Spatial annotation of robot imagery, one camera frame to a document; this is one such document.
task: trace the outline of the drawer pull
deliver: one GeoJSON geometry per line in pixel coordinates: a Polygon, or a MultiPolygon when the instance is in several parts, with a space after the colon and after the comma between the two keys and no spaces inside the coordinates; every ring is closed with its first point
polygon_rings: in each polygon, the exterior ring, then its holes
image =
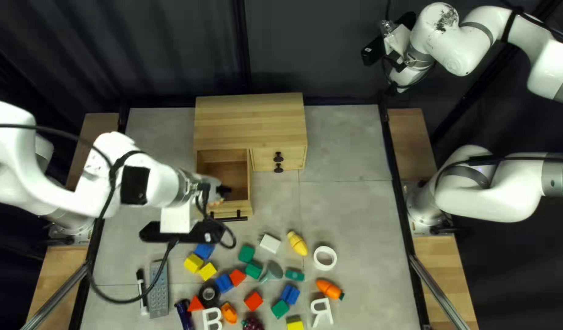
{"type": "Polygon", "coordinates": [[[281,168],[281,164],[280,164],[280,163],[277,163],[276,166],[277,166],[277,168],[276,168],[275,170],[273,170],[273,172],[275,172],[275,173],[281,173],[281,172],[283,172],[283,169],[281,168]]]}
{"type": "Polygon", "coordinates": [[[273,158],[273,161],[276,163],[281,163],[283,161],[283,157],[281,156],[281,152],[276,152],[277,156],[273,158]]]}

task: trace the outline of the blue cube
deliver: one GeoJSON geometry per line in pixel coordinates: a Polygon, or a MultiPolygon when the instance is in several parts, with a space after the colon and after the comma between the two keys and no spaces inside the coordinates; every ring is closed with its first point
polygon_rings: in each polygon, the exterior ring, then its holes
{"type": "Polygon", "coordinates": [[[290,305],[295,305],[295,302],[298,301],[298,297],[300,296],[300,290],[292,287],[291,285],[286,285],[281,293],[280,299],[285,301],[290,305]]]}
{"type": "Polygon", "coordinates": [[[221,294],[225,294],[230,291],[230,289],[234,288],[233,282],[230,280],[228,274],[220,275],[215,282],[221,294]]]}
{"type": "Polygon", "coordinates": [[[202,260],[208,260],[210,259],[210,256],[212,255],[212,252],[214,252],[215,248],[215,244],[198,244],[196,250],[194,250],[194,253],[198,257],[202,258],[202,260]]]}

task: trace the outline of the green cube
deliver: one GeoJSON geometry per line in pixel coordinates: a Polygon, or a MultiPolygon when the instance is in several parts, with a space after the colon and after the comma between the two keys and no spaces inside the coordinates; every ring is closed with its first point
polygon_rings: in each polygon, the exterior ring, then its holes
{"type": "Polygon", "coordinates": [[[304,274],[300,273],[299,271],[291,271],[291,270],[286,270],[285,271],[285,277],[294,280],[294,281],[304,281],[304,274]]]}
{"type": "Polygon", "coordinates": [[[277,304],[271,307],[271,311],[273,312],[273,315],[275,315],[277,319],[280,319],[289,310],[290,307],[283,300],[279,300],[277,304]]]}
{"type": "Polygon", "coordinates": [[[241,251],[239,252],[239,260],[242,262],[251,262],[254,255],[255,249],[248,245],[243,245],[243,247],[241,247],[241,251]]]}
{"type": "Polygon", "coordinates": [[[261,271],[263,271],[263,267],[254,261],[249,262],[247,264],[247,268],[245,268],[245,274],[255,279],[259,278],[259,275],[261,275],[261,271]]]}

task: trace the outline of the red triangle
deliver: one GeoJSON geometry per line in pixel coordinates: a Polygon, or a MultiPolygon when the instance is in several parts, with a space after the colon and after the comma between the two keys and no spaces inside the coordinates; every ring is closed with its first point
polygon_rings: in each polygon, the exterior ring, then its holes
{"type": "Polygon", "coordinates": [[[198,299],[198,296],[195,295],[194,298],[192,298],[192,302],[188,306],[188,312],[202,311],[203,309],[204,306],[202,306],[202,303],[200,302],[200,299],[198,299]]]}

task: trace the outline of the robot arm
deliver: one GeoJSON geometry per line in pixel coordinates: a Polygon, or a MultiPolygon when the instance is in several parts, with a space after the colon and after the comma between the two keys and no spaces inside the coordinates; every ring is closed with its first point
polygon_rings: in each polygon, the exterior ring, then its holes
{"type": "MultiPolygon", "coordinates": [[[[483,148],[457,149],[422,189],[408,198],[410,217],[435,226],[443,212],[497,222],[517,222],[534,213],[542,196],[563,197],[563,161],[507,160],[498,165],[459,164],[487,156],[483,148]]],[[[514,153],[506,158],[563,159],[563,153],[514,153]]]]}
{"type": "MultiPolygon", "coordinates": [[[[393,69],[390,79],[400,86],[418,81],[434,61],[457,76],[466,76],[481,62],[490,47],[502,40],[512,10],[483,6],[471,11],[459,24],[459,15],[450,5],[437,2],[424,8],[417,18],[401,62],[407,66],[393,69]]],[[[396,29],[393,33],[404,32],[396,29]]],[[[507,42],[522,49],[532,69],[528,89],[537,95],[563,102],[563,43],[541,26],[517,15],[511,23],[507,42]]]]}
{"type": "MultiPolygon", "coordinates": [[[[36,123],[29,112],[0,101],[0,124],[36,123]]],[[[106,160],[90,151],[76,190],[69,191],[44,176],[44,168],[39,166],[36,154],[45,150],[49,160],[53,152],[48,143],[34,130],[0,128],[0,202],[37,215],[63,210],[85,218],[99,216],[111,192],[106,160]]],[[[162,209],[161,233],[189,233],[195,209],[190,203],[205,198],[207,187],[206,203],[222,200],[219,180],[162,164],[121,133],[102,134],[94,146],[116,167],[116,189],[105,217],[116,214],[120,204],[153,206],[162,209]]]]}

